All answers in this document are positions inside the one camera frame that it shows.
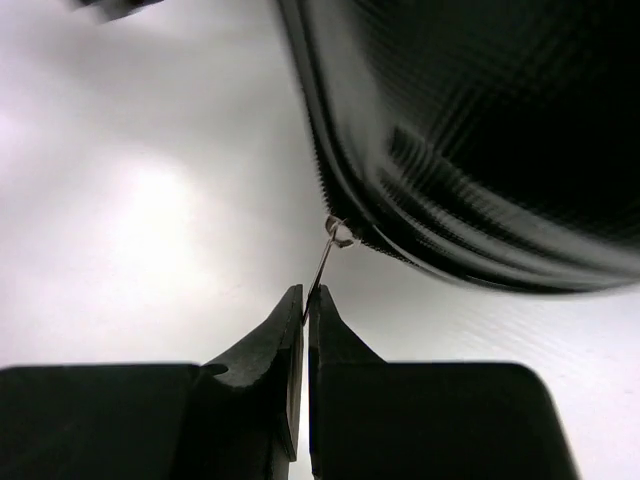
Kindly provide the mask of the black ribbed hard-shell suitcase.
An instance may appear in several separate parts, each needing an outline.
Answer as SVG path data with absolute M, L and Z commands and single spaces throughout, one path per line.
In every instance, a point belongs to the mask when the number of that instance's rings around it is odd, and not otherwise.
M 329 211 L 512 292 L 639 280 L 635 1 L 281 1 Z

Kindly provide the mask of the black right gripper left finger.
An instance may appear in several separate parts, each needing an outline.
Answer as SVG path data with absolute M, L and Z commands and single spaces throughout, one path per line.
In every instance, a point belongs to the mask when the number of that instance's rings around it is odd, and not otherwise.
M 297 456 L 303 293 L 202 364 L 1 372 L 5 479 L 284 479 Z

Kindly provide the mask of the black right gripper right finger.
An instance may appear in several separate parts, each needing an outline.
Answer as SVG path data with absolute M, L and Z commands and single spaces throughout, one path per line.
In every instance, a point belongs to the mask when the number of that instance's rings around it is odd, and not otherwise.
M 554 401 L 509 362 L 398 363 L 341 319 L 326 287 L 309 316 L 318 479 L 575 479 Z

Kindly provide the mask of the black suitcase zipper pull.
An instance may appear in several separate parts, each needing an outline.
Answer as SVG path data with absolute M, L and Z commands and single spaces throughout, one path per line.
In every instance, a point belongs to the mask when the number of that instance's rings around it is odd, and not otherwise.
M 305 308 L 303 313 L 303 320 L 306 321 L 309 315 L 309 310 L 311 307 L 311 301 L 317 293 L 322 276 L 329 259 L 329 255 L 333 248 L 345 249 L 351 248 L 356 245 L 359 240 L 356 238 L 353 231 L 346 224 L 346 221 L 340 219 L 334 215 L 328 215 L 324 228 L 327 234 L 327 242 L 324 246 L 323 252 L 321 254 L 314 278 L 311 282 L 311 286 L 308 289 L 308 294 L 305 302 Z

